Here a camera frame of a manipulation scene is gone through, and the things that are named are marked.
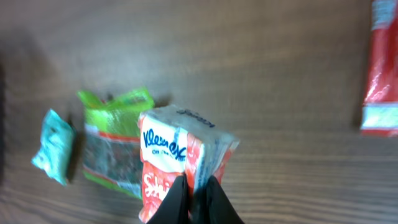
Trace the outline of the red stick sachet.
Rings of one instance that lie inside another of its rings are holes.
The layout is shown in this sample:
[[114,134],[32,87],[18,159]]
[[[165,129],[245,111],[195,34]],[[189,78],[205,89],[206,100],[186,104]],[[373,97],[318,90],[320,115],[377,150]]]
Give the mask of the red stick sachet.
[[371,47],[361,132],[397,136],[397,0],[371,2]]

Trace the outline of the small red white packet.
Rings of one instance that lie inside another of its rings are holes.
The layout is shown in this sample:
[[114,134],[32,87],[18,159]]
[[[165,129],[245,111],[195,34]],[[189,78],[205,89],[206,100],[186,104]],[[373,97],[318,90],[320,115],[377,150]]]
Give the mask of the small red white packet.
[[175,179],[186,175],[188,216],[199,223],[205,185],[210,177],[222,179],[239,139],[198,113],[169,105],[144,111],[141,131],[143,208],[139,218],[147,223],[166,198]]

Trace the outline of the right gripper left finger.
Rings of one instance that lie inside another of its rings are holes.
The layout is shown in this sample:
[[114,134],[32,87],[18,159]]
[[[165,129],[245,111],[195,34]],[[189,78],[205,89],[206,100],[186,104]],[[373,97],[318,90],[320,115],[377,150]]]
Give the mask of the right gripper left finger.
[[186,175],[178,176],[159,208],[147,224],[187,224],[188,184]]

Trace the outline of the green snack bag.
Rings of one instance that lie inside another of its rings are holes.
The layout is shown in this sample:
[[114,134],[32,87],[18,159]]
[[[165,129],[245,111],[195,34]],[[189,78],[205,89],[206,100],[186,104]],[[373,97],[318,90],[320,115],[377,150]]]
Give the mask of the green snack bag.
[[94,93],[77,93],[84,106],[83,174],[97,184],[141,199],[139,115],[155,102],[145,88],[102,101]]

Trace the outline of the teal snack packet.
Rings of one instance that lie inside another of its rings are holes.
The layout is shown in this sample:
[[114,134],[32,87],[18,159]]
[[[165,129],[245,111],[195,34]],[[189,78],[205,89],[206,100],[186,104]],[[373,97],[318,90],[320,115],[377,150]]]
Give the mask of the teal snack packet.
[[74,138],[75,130],[54,110],[49,109],[42,122],[40,148],[31,163],[59,184],[67,185]]

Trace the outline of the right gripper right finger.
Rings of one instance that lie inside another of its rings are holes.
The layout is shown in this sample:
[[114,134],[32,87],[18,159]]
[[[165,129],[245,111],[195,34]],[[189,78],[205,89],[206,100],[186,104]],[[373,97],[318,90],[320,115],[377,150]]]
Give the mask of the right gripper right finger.
[[244,224],[216,177],[211,176],[208,179],[205,195],[204,223]]

